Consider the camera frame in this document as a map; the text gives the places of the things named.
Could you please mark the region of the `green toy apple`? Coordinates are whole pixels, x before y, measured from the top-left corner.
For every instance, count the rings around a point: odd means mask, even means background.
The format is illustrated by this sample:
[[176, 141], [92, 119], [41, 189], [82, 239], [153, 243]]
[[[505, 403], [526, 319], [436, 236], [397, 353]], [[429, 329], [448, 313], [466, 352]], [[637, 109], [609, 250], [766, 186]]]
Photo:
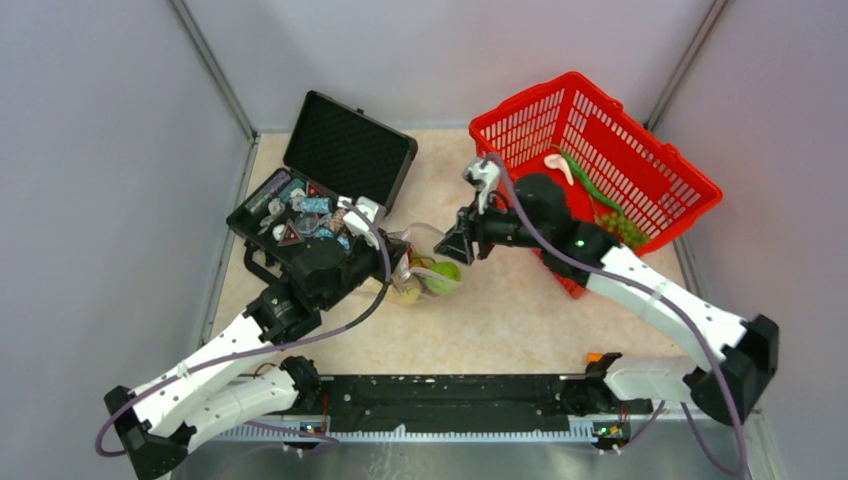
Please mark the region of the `green toy apple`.
[[451, 261], [431, 264], [423, 274], [427, 289], [434, 295], [447, 295], [455, 291], [462, 281], [461, 270]]

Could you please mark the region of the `clear zip top bag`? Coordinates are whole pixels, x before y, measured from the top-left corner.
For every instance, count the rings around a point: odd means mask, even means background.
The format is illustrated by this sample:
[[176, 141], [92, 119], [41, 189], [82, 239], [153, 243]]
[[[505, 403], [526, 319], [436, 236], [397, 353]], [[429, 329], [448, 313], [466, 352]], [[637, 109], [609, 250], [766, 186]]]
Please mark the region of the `clear zip top bag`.
[[388, 236], [392, 240], [403, 241], [408, 243], [409, 245], [406, 257], [410, 256], [414, 260], [414, 267], [412, 268], [412, 271], [421, 276], [424, 284], [424, 292], [420, 300], [416, 303], [445, 296], [438, 296], [432, 294], [427, 289], [424, 283], [423, 274], [426, 272], [426, 269], [433, 263], [441, 261], [451, 261], [457, 264], [461, 270], [463, 280], [463, 269], [458, 263], [448, 259], [447, 257], [437, 255], [433, 252], [434, 246], [444, 238], [444, 232], [436, 228], [435, 226], [432, 226], [427, 223], [416, 222], [410, 224], [404, 230], [390, 232]]

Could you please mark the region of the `yellow toy cabbage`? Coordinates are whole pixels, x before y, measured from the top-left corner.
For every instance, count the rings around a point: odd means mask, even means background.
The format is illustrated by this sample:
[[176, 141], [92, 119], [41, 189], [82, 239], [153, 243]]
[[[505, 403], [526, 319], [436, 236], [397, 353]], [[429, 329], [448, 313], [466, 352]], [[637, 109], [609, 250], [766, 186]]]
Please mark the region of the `yellow toy cabbage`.
[[424, 292], [421, 276], [412, 271], [414, 260], [407, 256], [399, 261], [392, 273], [386, 299], [401, 306], [418, 302]]

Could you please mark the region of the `green toy grape bunch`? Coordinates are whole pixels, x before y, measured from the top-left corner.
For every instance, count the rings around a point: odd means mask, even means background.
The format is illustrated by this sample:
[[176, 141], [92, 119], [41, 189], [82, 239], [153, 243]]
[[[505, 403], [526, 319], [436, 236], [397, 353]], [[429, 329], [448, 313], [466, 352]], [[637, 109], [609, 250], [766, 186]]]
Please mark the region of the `green toy grape bunch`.
[[611, 212], [599, 217], [599, 225], [615, 235], [631, 250], [638, 250], [647, 244], [651, 237], [643, 232], [634, 222], [618, 212]]

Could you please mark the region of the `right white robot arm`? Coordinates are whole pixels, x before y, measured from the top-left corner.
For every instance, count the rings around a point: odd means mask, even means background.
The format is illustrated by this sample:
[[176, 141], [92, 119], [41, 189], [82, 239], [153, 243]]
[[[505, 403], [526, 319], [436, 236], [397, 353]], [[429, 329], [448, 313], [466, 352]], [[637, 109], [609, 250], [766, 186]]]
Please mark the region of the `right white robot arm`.
[[648, 266], [600, 226], [578, 220], [547, 174], [509, 182], [495, 154], [463, 178], [476, 197], [457, 212], [435, 251], [466, 265], [496, 246], [533, 249], [554, 274], [606, 297], [663, 333], [682, 358], [619, 357], [586, 385], [589, 404], [612, 412], [625, 400], [692, 403], [727, 426], [743, 424], [778, 370], [780, 329], [694, 295]]

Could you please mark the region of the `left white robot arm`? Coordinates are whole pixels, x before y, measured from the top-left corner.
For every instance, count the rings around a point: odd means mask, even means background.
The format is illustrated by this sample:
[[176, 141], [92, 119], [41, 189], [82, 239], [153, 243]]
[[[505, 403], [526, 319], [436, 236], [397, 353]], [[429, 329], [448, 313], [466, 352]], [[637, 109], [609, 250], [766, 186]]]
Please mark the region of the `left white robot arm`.
[[[282, 275], [269, 284], [217, 336], [170, 370], [134, 388], [116, 386], [104, 396], [109, 419], [98, 431], [95, 450], [113, 430], [139, 479], [159, 479], [218, 434], [264, 414], [292, 408], [308, 413], [321, 393], [314, 366], [297, 358], [239, 385], [249, 366], [275, 353], [346, 332], [364, 322], [386, 296], [394, 268], [409, 243], [376, 225], [380, 206], [361, 197], [338, 201], [341, 233], [330, 237], [282, 237], [277, 254]], [[380, 282], [372, 304], [349, 323], [315, 334], [321, 314], [367, 279]]]

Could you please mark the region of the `blue poker chip roll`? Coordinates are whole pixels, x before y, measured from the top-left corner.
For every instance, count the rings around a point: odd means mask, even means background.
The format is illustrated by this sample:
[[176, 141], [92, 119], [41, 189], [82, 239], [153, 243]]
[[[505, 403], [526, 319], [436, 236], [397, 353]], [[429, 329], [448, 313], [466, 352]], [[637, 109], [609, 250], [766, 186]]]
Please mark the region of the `blue poker chip roll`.
[[300, 212], [304, 214], [328, 214], [331, 207], [331, 199], [326, 197], [307, 197], [300, 202]]

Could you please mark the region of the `black poker chip case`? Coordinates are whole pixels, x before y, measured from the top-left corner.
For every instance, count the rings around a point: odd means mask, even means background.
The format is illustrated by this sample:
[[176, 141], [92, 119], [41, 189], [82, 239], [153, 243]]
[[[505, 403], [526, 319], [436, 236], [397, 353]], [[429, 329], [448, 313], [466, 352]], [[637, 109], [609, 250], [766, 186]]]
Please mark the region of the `black poker chip case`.
[[[308, 240], [332, 238], [349, 249], [353, 236], [344, 223], [350, 203], [365, 198], [391, 212], [412, 162], [417, 141], [317, 91], [306, 94], [294, 130], [275, 170], [226, 219], [240, 237], [287, 266]], [[304, 214], [300, 202], [326, 197], [328, 214]]]

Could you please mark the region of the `green toy chili pepper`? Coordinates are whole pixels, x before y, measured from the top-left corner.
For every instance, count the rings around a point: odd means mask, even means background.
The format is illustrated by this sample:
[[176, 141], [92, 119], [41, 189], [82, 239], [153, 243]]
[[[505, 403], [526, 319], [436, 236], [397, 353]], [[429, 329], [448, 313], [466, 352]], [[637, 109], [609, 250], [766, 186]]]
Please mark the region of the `green toy chili pepper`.
[[588, 173], [579, 165], [578, 161], [573, 156], [571, 156], [563, 147], [555, 145], [555, 148], [565, 160], [572, 176], [580, 182], [592, 198], [599, 201], [602, 205], [612, 209], [619, 215], [624, 214], [623, 208], [617, 202], [601, 192], [601, 190], [592, 182]]

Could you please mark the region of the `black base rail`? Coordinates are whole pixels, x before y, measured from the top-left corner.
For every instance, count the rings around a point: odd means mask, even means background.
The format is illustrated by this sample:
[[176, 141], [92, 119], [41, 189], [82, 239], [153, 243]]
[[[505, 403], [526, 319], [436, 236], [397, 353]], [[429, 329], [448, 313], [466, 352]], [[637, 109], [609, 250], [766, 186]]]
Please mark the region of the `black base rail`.
[[564, 433], [591, 415], [650, 414], [598, 379], [567, 375], [336, 375], [288, 409], [333, 433]]

